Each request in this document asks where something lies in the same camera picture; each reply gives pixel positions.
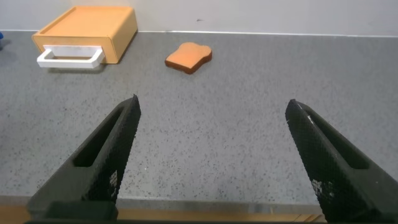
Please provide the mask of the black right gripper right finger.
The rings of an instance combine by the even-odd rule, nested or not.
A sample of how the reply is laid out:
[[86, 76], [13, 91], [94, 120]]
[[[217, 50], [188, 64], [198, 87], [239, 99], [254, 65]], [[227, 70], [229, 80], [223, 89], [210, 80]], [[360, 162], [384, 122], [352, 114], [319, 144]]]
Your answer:
[[397, 222], [393, 177], [311, 107], [292, 99], [285, 118], [327, 222]]

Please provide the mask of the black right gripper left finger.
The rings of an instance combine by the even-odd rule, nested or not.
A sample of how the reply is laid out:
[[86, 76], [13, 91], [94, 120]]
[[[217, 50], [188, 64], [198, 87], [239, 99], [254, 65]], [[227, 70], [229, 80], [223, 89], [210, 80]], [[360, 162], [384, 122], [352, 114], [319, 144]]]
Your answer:
[[52, 202], [112, 202], [118, 198], [141, 117], [136, 95], [118, 104], [27, 203], [43, 215]]

